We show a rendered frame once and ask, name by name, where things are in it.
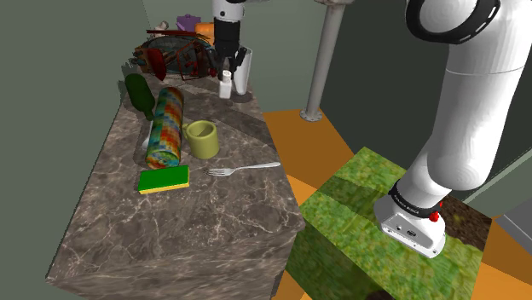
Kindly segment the yellow-green mug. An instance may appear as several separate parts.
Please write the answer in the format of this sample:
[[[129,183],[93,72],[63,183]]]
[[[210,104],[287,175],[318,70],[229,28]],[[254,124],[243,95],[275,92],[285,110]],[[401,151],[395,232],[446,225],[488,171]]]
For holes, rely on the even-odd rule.
[[[210,159],[219,152],[217,127],[208,120],[197,120],[183,124],[183,136],[191,154],[197,159]]]

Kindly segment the grey pole with round base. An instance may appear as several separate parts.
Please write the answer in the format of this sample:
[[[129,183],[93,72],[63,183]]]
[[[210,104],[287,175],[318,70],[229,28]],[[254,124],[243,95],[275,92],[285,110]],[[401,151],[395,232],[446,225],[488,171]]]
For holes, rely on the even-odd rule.
[[[319,47],[316,54],[315,68],[309,88],[307,105],[300,111],[300,117],[308,122],[322,119],[320,104],[326,85],[327,75],[336,46],[345,8],[355,0],[314,0],[327,7],[321,29]]]

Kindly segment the dark red dish rack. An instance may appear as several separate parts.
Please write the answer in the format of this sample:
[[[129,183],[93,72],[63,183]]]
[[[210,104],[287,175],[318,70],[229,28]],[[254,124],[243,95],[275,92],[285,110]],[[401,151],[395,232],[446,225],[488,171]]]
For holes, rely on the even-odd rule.
[[[147,40],[129,58],[142,72],[159,80],[171,73],[184,81],[217,75],[212,37],[178,30],[147,30],[147,34]]]

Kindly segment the orange container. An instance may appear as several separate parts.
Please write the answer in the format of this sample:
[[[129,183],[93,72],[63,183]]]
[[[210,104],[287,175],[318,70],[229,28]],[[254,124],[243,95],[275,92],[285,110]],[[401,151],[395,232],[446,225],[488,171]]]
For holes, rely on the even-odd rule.
[[[201,35],[201,38],[208,44],[214,44],[214,23],[213,22],[199,22],[194,26],[194,30],[197,34]]]

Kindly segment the purple pot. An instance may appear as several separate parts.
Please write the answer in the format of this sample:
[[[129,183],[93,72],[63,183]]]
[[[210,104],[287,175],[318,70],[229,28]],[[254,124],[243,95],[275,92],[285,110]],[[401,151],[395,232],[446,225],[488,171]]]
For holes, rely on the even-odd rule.
[[[194,32],[195,26],[200,22],[201,18],[199,16],[190,14],[177,16],[176,18],[176,26],[180,31]]]

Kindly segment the grey furniture corner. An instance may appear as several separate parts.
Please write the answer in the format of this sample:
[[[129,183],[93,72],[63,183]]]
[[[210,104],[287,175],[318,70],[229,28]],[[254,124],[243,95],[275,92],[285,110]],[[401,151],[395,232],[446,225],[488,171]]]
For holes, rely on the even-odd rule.
[[[532,198],[512,208],[495,221],[532,255]]]

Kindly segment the green patterned robot stand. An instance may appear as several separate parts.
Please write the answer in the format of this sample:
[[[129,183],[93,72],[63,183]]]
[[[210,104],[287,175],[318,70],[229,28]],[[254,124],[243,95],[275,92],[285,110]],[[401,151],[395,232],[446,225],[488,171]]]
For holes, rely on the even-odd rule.
[[[491,218],[448,196],[446,244],[426,258],[382,233],[373,204],[405,170],[364,147],[299,207],[287,272],[311,300],[470,300]]]

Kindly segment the tall white vase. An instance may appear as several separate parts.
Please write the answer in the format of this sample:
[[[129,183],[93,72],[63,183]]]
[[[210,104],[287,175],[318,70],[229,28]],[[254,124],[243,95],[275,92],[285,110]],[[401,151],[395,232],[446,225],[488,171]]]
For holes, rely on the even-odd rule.
[[[247,92],[247,84],[250,75],[252,62],[252,50],[247,48],[246,57],[241,66],[239,66],[234,74],[233,83],[235,91],[238,95],[244,95]]]

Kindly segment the green and yellow sponge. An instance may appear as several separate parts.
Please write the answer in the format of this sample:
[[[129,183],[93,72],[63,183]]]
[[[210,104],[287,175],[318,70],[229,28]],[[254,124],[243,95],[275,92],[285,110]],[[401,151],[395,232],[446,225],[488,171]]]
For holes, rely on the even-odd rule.
[[[190,169],[187,165],[141,172],[137,191],[140,194],[157,193],[178,188],[187,188]]]

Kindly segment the small white bottle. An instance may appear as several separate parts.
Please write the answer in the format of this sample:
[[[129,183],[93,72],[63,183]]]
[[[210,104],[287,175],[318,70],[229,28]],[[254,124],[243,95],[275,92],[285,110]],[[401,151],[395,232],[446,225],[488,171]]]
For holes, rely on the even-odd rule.
[[[232,73],[228,70],[223,70],[221,75],[218,95],[221,99],[229,99],[232,93]]]

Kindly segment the multicoloured patterned cylinder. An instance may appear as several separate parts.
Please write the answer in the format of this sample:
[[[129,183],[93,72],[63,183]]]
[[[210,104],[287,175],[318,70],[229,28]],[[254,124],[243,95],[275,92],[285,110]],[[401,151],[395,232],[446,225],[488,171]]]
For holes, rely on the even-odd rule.
[[[159,92],[145,162],[152,169],[178,166],[182,160],[182,92],[166,87]]]

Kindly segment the dark green bottle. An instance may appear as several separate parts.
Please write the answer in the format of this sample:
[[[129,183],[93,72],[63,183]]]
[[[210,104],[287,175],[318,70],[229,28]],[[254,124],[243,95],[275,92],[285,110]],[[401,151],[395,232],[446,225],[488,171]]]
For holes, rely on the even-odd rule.
[[[124,79],[132,106],[142,112],[148,121],[153,120],[155,99],[146,79],[138,73],[128,74]]]

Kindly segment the silver fork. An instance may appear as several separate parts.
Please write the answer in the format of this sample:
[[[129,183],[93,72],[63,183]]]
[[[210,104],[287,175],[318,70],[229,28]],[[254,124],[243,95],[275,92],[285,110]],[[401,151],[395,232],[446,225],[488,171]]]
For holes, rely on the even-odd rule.
[[[234,174],[237,170],[247,170],[247,169],[266,169],[266,168],[274,168],[279,167],[280,162],[270,162],[265,164],[254,164],[254,165],[248,165],[248,166],[241,166],[241,167],[235,167],[235,168],[210,168],[205,169],[205,173],[208,176],[230,176]]]

